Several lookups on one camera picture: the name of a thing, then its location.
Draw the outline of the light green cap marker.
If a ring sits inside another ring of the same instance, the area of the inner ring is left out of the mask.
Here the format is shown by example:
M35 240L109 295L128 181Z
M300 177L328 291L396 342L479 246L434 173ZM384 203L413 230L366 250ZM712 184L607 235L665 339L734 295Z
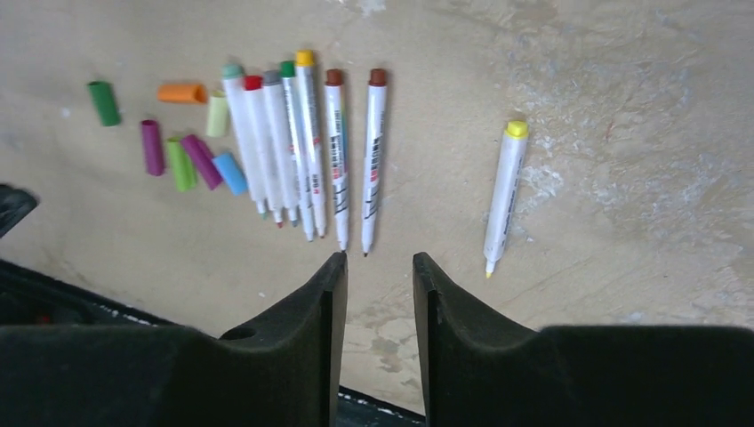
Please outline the light green cap marker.
M309 186L317 235L326 234L325 177L323 175L322 146L318 121L317 93L315 87L315 58L311 50L299 50L294 66L301 103L302 123L306 144Z

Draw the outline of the magenta cap marker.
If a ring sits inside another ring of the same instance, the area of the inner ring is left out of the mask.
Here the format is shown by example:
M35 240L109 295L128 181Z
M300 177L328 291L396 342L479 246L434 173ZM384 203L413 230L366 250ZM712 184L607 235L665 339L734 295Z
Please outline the magenta cap marker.
M305 150L302 147L301 142L301 114L298 109L299 102L297 101L297 95L295 92L295 69L292 60L286 60L280 63L280 76L284 89L289 132L292 139L291 152L294 171L296 172L296 186L298 190L298 223L302 226L306 239L309 242L312 242L314 240L315 226L309 189L309 174L305 159Z

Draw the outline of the orange cap marker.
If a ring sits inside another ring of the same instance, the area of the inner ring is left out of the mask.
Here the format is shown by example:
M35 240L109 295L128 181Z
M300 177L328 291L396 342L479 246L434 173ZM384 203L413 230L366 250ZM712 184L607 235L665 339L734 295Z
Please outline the orange cap marker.
M295 182L295 168L290 153L292 139L285 109L282 78L280 73L274 69L264 71L262 78L262 92L273 141L273 151L277 164L283 206L287 211L289 222L293 226L297 226L299 223L299 196Z

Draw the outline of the pale yellow cap marker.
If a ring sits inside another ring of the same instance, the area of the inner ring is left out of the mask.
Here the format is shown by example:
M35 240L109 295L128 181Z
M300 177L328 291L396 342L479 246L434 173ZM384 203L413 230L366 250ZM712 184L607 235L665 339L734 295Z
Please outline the pale yellow cap marker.
M245 73L241 65L229 62L222 67L222 85L229 105L241 164L251 200L259 215L266 219L266 191L259 176L256 151L253 146L252 128L245 103Z

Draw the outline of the magenta pen cap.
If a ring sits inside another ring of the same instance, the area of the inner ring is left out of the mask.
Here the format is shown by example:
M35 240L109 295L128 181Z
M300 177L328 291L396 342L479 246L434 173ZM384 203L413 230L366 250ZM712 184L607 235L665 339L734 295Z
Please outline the magenta pen cap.
M223 183L223 179L213 162L213 153L206 143L196 135L188 134L180 139L180 145L205 181L207 188L217 189Z

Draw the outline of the blue pen cap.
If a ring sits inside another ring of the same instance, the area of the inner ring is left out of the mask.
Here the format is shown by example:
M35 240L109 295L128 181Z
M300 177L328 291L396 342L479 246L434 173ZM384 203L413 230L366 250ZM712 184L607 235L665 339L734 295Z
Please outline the blue pen cap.
M245 193L248 184L233 154L229 151L214 157L213 165L234 196Z

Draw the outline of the light green pen cap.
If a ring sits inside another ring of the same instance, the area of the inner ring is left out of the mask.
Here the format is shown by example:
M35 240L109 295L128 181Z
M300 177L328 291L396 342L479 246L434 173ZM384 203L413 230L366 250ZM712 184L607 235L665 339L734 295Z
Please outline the light green pen cap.
M165 147L176 189L185 192L195 188L197 171L180 143L180 137L168 138Z

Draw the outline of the purple pen cap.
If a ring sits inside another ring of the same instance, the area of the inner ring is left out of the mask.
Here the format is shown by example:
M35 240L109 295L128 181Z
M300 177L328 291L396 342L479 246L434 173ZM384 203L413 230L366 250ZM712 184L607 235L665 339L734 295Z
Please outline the purple pen cap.
M164 149L159 123L154 119L140 122L142 149L146 172L152 176L164 174Z

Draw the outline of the pale yellow pen cap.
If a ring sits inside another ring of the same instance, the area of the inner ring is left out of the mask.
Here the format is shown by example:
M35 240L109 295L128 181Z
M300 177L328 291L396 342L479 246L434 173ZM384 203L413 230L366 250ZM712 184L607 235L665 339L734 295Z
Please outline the pale yellow pen cap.
M205 134L211 138L224 137L228 131L229 105L226 93L212 91L207 104Z

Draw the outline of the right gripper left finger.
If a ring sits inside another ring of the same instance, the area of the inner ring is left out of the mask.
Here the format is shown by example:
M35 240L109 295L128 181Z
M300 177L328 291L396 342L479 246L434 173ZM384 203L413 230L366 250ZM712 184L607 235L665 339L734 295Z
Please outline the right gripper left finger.
M134 324L1 326L4 426L332 426L348 258L220 337Z

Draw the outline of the dark green cap marker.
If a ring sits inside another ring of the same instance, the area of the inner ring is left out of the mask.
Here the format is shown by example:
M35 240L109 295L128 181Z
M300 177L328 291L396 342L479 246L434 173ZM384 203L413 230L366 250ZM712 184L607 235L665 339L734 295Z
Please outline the dark green cap marker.
M362 199L361 242L364 257L372 250L375 224L379 211L382 143L385 135L387 104L387 71L370 71L365 118L365 155Z

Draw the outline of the blue cap marker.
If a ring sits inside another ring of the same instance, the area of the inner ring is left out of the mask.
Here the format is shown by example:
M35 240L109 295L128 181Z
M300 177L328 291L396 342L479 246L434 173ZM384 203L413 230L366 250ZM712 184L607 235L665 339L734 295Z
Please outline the blue cap marker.
M276 226L284 225L283 207L277 176L277 165L272 154L272 140L262 91L263 78L260 75L244 77L245 100L253 129L254 146L261 170L261 180L265 190L268 210Z

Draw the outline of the orange pen cap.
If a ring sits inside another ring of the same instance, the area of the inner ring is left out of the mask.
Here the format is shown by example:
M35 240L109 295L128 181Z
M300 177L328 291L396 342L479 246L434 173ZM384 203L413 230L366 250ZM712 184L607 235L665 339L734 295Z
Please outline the orange pen cap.
M207 102L205 86L198 83L160 85L156 98L168 103L205 104Z

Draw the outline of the dark green pen cap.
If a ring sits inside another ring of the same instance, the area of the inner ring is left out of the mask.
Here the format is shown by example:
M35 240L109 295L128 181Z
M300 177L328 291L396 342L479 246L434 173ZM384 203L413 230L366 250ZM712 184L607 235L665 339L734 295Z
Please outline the dark green pen cap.
M100 124L105 127L120 125L122 119L112 84L106 81L95 80L87 84L87 89L92 100L92 105L98 114Z

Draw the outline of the purple cap marker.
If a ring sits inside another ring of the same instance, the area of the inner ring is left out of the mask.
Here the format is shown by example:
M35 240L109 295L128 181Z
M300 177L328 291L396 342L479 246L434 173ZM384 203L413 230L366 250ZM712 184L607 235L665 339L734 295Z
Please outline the purple cap marker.
M349 245L349 169L346 132L343 73L339 68L325 72L325 111L327 141L330 150L330 171L333 185L333 209L339 248L346 252Z

